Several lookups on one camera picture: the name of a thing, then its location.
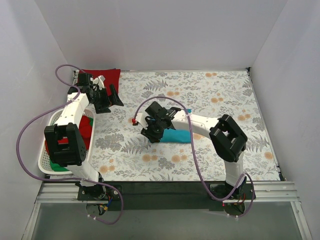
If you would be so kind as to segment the teal t shirt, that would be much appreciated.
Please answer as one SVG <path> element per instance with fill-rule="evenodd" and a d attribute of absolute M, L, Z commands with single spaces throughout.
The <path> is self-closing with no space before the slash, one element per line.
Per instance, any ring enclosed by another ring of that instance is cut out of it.
<path fill-rule="evenodd" d="M 164 129 L 163 136 L 159 142 L 189 144 L 191 142 L 190 132 L 183 129 L 173 129 L 173 126 L 170 125 L 169 128 Z"/>

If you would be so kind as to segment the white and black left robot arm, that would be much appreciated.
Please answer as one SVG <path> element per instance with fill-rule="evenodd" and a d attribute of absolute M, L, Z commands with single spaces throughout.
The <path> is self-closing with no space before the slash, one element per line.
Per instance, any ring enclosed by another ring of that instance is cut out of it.
<path fill-rule="evenodd" d="M 50 160 L 70 171 L 80 180 L 78 186 L 86 195 L 102 200 L 106 187 L 101 184 L 101 174 L 89 163 L 94 124 L 85 119 L 85 110 L 93 105 L 97 114 L 110 112 L 111 106 L 122 106 L 116 88 L 105 87 L 103 75 L 94 77 L 90 73 L 78 72 L 75 85 L 67 92 L 68 104 L 59 118 L 44 129 L 46 151 Z"/>

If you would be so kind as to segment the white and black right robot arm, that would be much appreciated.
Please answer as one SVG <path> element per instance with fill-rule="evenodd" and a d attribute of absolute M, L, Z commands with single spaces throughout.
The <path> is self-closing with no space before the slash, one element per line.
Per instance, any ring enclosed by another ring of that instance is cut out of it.
<path fill-rule="evenodd" d="M 151 143 L 158 143 L 164 131 L 185 130 L 211 140 L 216 154 L 224 161 L 225 199 L 237 199 L 245 192 L 246 176 L 243 167 L 247 136 L 227 114 L 222 117 L 204 117 L 189 113 L 185 107 L 166 109 L 154 101 L 144 112 L 136 112 L 133 125 L 141 125 L 141 134 Z"/>

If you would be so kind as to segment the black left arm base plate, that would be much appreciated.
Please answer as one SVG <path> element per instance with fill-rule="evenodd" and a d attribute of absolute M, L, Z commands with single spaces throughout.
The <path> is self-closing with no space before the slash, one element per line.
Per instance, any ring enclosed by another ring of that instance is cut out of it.
<path fill-rule="evenodd" d="M 78 187 L 77 200 L 79 201 L 120 200 L 119 192 L 112 187 L 88 182 L 76 182 L 75 185 Z"/>

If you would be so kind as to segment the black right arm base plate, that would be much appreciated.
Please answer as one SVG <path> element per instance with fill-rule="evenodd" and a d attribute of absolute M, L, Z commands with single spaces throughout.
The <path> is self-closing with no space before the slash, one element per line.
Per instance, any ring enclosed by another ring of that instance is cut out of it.
<path fill-rule="evenodd" d="M 210 192 L 217 198 L 222 199 L 230 194 L 233 187 L 228 185 L 225 181 L 212 181 L 207 182 Z M 245 197 L 246 200 L 256 199 L 256 194 L 253 192 L 252 185 L 249 182 L 242 183 L 232 195 L 229 196 L 228 200 L 239 199 Z"/>

